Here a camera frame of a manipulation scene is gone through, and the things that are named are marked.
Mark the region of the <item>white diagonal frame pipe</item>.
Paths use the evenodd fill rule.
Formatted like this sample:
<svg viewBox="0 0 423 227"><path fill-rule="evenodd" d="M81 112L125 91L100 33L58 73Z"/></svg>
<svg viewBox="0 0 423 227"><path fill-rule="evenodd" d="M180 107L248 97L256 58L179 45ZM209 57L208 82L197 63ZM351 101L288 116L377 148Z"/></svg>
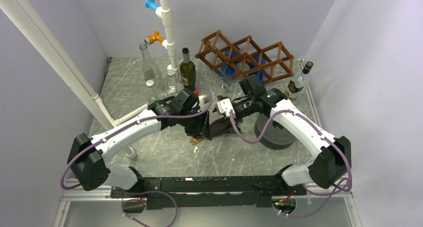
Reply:
<svg viewBox="0 0 423 227"><path fill-rule="evenodd" d="M105 129L110 130L120 123L111 117L100 95L29 0L0 0L0 8Z"/></svg>

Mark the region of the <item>clear square bottle black cap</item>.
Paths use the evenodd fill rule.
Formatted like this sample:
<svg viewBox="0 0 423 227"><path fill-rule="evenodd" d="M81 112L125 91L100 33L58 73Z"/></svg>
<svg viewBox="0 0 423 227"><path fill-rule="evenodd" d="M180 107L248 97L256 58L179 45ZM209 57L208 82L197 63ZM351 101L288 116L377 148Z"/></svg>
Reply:
<svg viewBox="0 0 423 227"><path fill-rule="evenodd" d="M288 82L284 94L292 102L296 101L305 92L306 88L310 84L311 78L309 76L309 72L313 68L313 65L314 63L312 61L306 62L306 64L303 65L301 71L295 73Z"/></svg>

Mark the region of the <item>dark grey foam spool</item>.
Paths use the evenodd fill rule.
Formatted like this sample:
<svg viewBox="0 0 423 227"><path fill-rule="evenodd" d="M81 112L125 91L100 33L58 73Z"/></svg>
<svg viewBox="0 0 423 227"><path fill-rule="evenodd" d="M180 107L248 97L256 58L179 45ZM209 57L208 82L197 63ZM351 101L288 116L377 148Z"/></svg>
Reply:
<svg viewBox="0 0 423 227"><path fill-rule="evenodd" d="M257 138L262 133L267 120L268 118L264 114L258 115L254 125L254 132ZM297 138L285 127L278 122L272 121L259 142L269 149L284 150L290 147L296 140Z"/></svg>

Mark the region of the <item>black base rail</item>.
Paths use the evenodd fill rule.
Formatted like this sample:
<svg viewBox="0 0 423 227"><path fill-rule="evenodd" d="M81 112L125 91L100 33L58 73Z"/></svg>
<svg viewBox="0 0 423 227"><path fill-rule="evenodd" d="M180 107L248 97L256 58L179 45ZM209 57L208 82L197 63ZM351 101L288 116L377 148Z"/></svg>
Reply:
<svg viewBox="0 0 423 227"><path fill-rule="evenodd" d="M292 199L304 196L301 185L289 186L281 177L143 177L127 191L113 187L114 199L142 199L147 210L161 210L178 206L220 207L256 206L270 208L278 197Z"/></svg>

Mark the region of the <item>white pvc pipe stand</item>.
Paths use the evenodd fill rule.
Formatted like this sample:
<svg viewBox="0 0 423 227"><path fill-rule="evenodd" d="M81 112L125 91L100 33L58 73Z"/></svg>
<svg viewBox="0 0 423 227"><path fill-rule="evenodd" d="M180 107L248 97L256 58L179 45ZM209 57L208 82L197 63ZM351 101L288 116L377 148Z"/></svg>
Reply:
<svg viewBox="0 0 423 227"><path fill-rule="evenodd" d="M165 40L161 43L161 45L167 50L170 59L170 64L167 66L167 70L173 69L176 72L179 68L177 67L176 48L172 33L171 9L169 7L168 0L155 0L155 3L157 6L162 8L161 12L155 12L155 14L161 19L165 28L165 37L163 37Z"/></svg>

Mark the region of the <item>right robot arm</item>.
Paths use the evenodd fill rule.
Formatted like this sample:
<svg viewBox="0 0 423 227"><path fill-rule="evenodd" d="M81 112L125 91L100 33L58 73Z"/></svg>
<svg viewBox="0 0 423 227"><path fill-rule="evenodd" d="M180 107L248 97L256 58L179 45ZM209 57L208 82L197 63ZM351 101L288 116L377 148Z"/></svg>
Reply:
<svg viewBox="0 0 423 227"><path fill-rule="evenodd" d="M315 183L323 189L336 186L345 174L348 175L343 191L352 187L351 142L345 136L335 137L295 107L279 89L266 90L258 77L250 76L239 82L247 96L239 102L226 97L218 97L216 112L229 119L236 134L242 138L236 127L236 121L254 113L265 115L268 120L256 140L244 139L255 144L262 139L268 126L278 123L312 154L313 160L303 165L291 165L282 169L275 180L275 189L282 195L288 194L294 186Z"/></svg>

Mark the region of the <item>blue bottle silver cap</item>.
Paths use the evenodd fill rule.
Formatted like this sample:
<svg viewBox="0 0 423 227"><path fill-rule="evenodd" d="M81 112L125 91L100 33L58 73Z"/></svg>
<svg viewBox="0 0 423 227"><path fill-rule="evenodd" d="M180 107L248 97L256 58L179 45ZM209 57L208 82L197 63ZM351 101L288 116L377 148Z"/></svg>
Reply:
<svg viewBox="0 0 423 227"><path fill-rule="evenodd" d="M226 64L219 69L218 89L220 92L226 92L229 89L235 81L234 76L235 69L230 64Z"/></svg>

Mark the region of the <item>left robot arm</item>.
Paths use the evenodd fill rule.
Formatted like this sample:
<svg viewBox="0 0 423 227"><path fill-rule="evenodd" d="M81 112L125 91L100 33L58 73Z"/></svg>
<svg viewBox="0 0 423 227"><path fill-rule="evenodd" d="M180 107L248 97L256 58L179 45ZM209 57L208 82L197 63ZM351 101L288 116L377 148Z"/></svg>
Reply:
<svg viewBox="0 0 423 227"><path fill-rule="evenodd" d="M87 137L82 133L73 140L67 170L71 170L85 191L101 185L124 189L131 197L143 190L143 177L134 167L123 168L110 163L123 148L158 133L168 127L180 125L187 136L204 136L211 140L209 106L201 108L199 97L183 89L176 97L167 97L148 105L147 109L104 133Z"/></svg>

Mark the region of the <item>brown wooden wine rack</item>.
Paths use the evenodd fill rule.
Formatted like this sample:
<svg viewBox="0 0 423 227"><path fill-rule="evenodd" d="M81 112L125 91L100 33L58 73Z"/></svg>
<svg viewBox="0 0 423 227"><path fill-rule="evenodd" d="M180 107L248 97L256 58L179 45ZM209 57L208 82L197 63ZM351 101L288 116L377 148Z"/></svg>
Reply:
<svg viewBox="0 0 423 227"><path fill-rule="evenodd" d="M264 58L267 63L257 63L255 56L259 56L259 60ZM235 69L235 78L246 79L248 74L261 71L265 77L264 84L293 76L294 56L283 42L260 47L250 35L232 42L220 29L202 39L195 57L216 74L226 64ZM256 66L253 69L248 66L251 62Z"/></svg>

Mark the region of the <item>clear bottle chrome cap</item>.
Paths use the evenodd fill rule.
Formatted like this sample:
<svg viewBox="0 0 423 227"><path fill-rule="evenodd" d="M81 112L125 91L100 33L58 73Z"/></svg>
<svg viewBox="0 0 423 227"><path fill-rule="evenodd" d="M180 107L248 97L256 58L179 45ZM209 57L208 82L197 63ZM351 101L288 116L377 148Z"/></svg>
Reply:
<svg viewBox="0 0 423 227"><path fill-rule="evenodd" d="M255 56L254 60L259 64L266 64L267 63L267 61L264 58L259 60L259 56ZM249 69L253 69L253 68L256 67L252 62L248 66L249 66ZM261 71L256 71L256 72L252 72L252 73L248 74L248 76L252 76L252 75L257 75L261 83L265 80L265 77L261 73Z"/></svg>

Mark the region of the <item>green bottle grey cap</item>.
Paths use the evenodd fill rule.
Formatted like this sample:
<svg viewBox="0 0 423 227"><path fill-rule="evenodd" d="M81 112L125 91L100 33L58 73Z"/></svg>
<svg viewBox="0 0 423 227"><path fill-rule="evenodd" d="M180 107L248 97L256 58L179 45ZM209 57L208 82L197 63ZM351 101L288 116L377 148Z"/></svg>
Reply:
<svg viewBox="0 0 423 227"><path fill-rule="evenodd" d="M183 60L179 67L182 84L185 88L195 91L197 81L196 66L190 60L189 49L187 47L182 49L182 54Z"/></svg>

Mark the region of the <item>brown bottle gold foil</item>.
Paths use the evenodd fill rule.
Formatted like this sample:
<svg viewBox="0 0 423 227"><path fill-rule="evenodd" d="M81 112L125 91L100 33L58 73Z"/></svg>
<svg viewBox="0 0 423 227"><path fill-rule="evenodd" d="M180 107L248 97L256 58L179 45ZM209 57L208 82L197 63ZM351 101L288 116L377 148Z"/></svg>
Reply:
<svg viewBox="0 0 423 227"><path fill-rule="evenodd" d="M232 127L230 120L228 118L222 117L222 118L216 119L210 124L210 135L211 135L210 138L207 138L205 135L191 137L190 144L194 146L204 140L211 141L213 137L219 137L225 134L234 134L234 133L235 133L235 130Z"/></svg>

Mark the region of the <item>clear bottle dark label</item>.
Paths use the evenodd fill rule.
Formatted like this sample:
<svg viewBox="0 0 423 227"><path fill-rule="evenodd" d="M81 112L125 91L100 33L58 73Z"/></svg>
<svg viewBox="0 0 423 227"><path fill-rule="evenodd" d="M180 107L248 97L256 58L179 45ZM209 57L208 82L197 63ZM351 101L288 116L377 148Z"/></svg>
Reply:
<svg viewBox="0 0 423 227"><path fill-rule="evenodd" d="M156 62L150 56L148 51L148 46L145 43L141 43L139 45L143 64L142 64L142 73L146 81L152 80L154 84L159 88L162 89L164 85L164 80L161 74L161 70L159 69Z"/></svg>

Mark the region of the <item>orange tap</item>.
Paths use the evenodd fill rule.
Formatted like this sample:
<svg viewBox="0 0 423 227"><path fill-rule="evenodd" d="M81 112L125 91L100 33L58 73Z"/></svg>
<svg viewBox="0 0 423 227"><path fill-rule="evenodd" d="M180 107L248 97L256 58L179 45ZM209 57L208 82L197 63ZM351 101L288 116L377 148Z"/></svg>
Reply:
<svg viewBox="0 0 423 227"><path fill-rule="evenodd" d="M155 31L152 35L147 35L144 37L144 42L146 45L151 45L154 42L162 43L165 39L160 35L159 31Z"/></svg>

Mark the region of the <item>large clear bottle white stopper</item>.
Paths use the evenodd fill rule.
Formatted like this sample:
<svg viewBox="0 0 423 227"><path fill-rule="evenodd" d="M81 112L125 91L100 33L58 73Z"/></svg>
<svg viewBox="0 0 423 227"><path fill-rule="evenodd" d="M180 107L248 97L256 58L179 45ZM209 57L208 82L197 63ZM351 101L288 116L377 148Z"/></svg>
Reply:
<svg viewBox="0 0 423 227"><path fill-rule="evenodd" d="M184 86L178 81L176 72L173 69L168 70L164 78L164 92L167 96L176 96L182 91Z"/></svg>

